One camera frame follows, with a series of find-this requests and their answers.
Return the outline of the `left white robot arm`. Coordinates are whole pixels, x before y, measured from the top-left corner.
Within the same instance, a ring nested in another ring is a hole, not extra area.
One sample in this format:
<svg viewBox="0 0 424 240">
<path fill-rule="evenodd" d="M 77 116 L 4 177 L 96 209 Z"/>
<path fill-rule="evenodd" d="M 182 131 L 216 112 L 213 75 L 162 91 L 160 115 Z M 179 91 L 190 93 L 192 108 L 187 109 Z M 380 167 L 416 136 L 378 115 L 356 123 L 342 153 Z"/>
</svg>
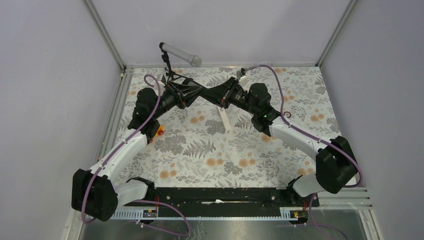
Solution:
<svg viewBox="0 0 424 240">
<path fill-rule="evenodd" d="M 138 200 L 148 206 L 155 200 L 152 183 L 138 178 L 125 183 L 116 181 L 131 160 L 157 134 L 158 118 L 174 107 L 184 109 L 200 96 L 203 86 L 185 80 L 173 81 L 156 88 L 143 88 L 137 93 L 132 119 L 122 139 L 88 170 L 78 169 L 72 178 L 71 207 L 81 212 L 83 223 L 107 221 L 117 207 Z"/>
</svg>

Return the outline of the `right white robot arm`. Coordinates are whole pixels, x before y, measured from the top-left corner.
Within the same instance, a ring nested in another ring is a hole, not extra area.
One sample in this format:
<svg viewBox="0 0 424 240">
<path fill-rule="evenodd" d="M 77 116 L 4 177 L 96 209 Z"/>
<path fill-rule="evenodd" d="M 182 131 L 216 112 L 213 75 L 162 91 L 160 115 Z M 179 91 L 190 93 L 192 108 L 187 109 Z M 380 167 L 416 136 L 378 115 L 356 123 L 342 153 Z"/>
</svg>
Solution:
<svg viewBox="0 0 424 240">
<path fill-rule="evenodd" d="M 254 128 L 270 137 L 285 141 L 315 160 L 316 171 L 292 180 L 287 201 L 301 205 L 307 196 L 329 192 L 337 194 L 355 175 L 363 173 L 348 140 L 342 136 L 325 138 L 293 125 L 271 106 L 271 95 L 263 83 L 254 83 L 246 91 L 231 77 L 212 88 L 203 88 L 200 97 L 222 108 L 234 105 L 250 114 Z"/>
</svg>

